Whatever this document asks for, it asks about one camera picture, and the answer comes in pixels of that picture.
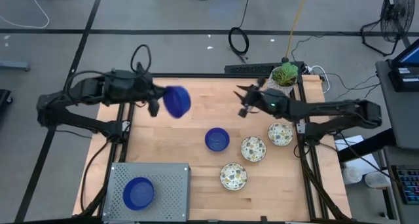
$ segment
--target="white paper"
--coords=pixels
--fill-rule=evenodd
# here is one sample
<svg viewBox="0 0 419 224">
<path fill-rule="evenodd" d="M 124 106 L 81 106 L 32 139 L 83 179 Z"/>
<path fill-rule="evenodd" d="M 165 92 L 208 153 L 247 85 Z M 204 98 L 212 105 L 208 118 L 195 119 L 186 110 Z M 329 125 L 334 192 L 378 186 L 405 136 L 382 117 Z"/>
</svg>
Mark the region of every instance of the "white paper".
<svg viewBox="0 0 419 224">
<path fill-rule="evenodd" d="M 362 136 L 352 136 L 350 138 L 346 138 L 346 141 L 350 144 L 350 145 L 354 145 L 356 143 L 359 143 L 361 141 L 363 141 L 364 139 L 362 138 Z M 336 144 L 336 148 L 338 151 L 343 150 L 345 148 L 347 148 L 348 146 L 345 144 L 344 140 L 336 140 L 335 141 Z M 372 163 L 374 166 L 378 167 L 377 162 L 375 161 L 374 157 L 372 154 L 369 155 L 364 155 L 362 156 L 365 160 L 367 160 L 368 162 Z M 373 168 L 370 164 L 367 164 L 364 160 L 362 159 L 354 159 L 348 162 L 344 162 L 345 167 L 355 167 L 359 169 L 359 173 L 362 175 L 368 174 L 370 172 L 375 172 L 375 168 Z"/>
</svg>

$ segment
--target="white cable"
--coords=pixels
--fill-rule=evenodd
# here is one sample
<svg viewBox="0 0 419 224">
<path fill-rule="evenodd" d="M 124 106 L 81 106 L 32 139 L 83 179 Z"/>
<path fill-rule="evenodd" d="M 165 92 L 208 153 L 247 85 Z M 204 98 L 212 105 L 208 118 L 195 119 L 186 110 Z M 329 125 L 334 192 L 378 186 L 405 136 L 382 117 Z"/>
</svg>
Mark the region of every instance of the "white cable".
<svg viewBox="0 0 419 224">
<path fill-rule="evenodd" d="M 13 22 L 10 22 L 10 21 L 8 21 L 8 20 L 6 20 L 3 16 L 0 16 L 0 18 L 3 20 L 3 21 L 5 21 L 6 23 L 8 23 L 8 24 L 12 24 L 12 25 L 14 25 L 14 26 L 18 26 L 18 27 L 21 27 L 21 28 L 37 28 L 37 29 L 43 29 L 43 28 L 46 28 L 48 25 L 49 25 L 49 23 L 50 23 L 50 18 L 48 17 L 48 15 L 46 14 L 46 12 L 42 9 L 42 7 L 38 4 L 38 1 L 37 0 L 33 0 L 34 2 L 35 2 L 35 4 L 37 4 L 37 6 L 39 7 L 39 9 L 42 11 L 42 13 L 45 15 L 45 18 L 46 18 L 46 24 L 44 25 L 44 26 L 42 26 L 42 27 L 37 27 L 37 26 L 25 26 L 25 25 L 20 25 L 20 24 L 15 24 L 15 23 L 13 23 Z"/>
<path fill-rule="evenodd" d="M 313 71 L 313 69 L 315 67 L 320 68 L 321 71 L 323 72 L 323 74 L 325 75 L 326 82 L 327 82 L 327 90 L 326 91 L 323 91 L 323 93 L 327 93 L 330 90 L 330 82 L 329 82 L 329 78 L 327 77 L 327 74 L 326 74 L 325 70 L 321 66 L 319 66 L 319 65 L 315 65 L 315 66 L 312 66 L 312 67 L 307 66 L 307 69 L 308 69 L 309 72 L 311 72 L 311 71 Z"/>
</svg>

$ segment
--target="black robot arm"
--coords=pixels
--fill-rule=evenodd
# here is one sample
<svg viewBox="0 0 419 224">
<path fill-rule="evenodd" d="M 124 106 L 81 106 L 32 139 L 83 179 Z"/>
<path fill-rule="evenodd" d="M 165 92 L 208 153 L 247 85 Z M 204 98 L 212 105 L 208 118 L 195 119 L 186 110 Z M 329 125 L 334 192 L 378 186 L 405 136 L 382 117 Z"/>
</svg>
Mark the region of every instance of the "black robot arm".
<svg viewBox="0 0 419 224">
<path fill-rule="evenodd" d="M 381 108 L 367 100 L 344 100 L 340 102 L 305 103 L 288 98 L 279 90 L 259 90 L 264 79 L 259 79 L 257 85 L 238 86 L 245 90 L 245 96 L 236 95 L 241 99 L 243 109 L 239 115 L 246 117 L 252 107 L 268 113 L 276 119 L 284 118 L 291 122 L 310 116 L 337 116 L 324 123 L 298 123 L 297 133 L 304 136 L 304 142 L 318 145 L 324 135 L 339 130 L 360 126 L 376 128 L 381 125 Z"/>
<path fill-rule="evenodd" d="M 157 116 L 157 100 L 165 94 L 163 87 L 153 84 L 150 73 L 144 72 L 140 64 L 137 71 L 113 70 L 99 77 L 79 81 L 74 87 L 66 85 L 57 93 L 42 95 L 38 99 L 38 122 L 41 126 L 58 126 L 66 124 L 100 132 L 111 142 L 120 143 L 127 125 L 119 121 L 102 122 L 71 113 L 67 106 L 83 103 L 106 106 L 116 103 L 148 103 L 152 117 Z"/>
</svg>

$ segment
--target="yellow cable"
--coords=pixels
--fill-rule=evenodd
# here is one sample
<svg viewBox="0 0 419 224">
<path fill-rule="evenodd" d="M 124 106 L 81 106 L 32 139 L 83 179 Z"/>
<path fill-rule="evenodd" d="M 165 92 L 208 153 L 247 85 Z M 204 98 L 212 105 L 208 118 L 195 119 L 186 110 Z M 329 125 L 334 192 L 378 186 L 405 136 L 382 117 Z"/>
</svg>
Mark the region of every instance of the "yellow cable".
<svg viewBox="0 0 419 224">
<path fill-rule="evenodd" d="M 300 16 L 300 13 L 301 13 L 302 7 L 304 6 L 305 1 L 306 0 L 301 1 L 300 7 L 297 11 L 297 15 L 294 18 L 294 24 L 293 24 L 293 28 L 291 28 L 291 33 L 289 34 L 288 47 L 287 47 L 287 52 L 285 53 L 285 57 L 288 56 L 289 49 L 291 48 L 291 41 L 293 40 L 293 32 L 294 32 L 295 26 L 297 25 L 297 20 L 299 19 L 299 16 Z"/>
</svg>

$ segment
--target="electric fan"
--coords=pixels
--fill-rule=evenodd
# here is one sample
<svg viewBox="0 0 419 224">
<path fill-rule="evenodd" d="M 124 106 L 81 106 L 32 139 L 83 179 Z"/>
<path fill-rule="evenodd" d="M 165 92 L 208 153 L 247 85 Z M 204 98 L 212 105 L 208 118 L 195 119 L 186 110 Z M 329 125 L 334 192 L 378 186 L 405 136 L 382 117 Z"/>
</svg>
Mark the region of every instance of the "electric fan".
<svg viewBox="0 0 419 224">
<path fill-rule="evenodd" d="M 381 8 L 380 19 L 362 26 L 362 43 L 381 53 L 383 56 L 393 54 L 397 43 L 407 34 L 410 25 L 412 24 L 413 14 L 414 0 L 384 0 Z M 384 40 L 394 43 L 393 50 L 389 54 L 378 50 L 365 41 L 364 29 L 372 26 L 369 30 L 371 31 L 378 23 L 380 23 L 381 35 Z"/>
</svg>

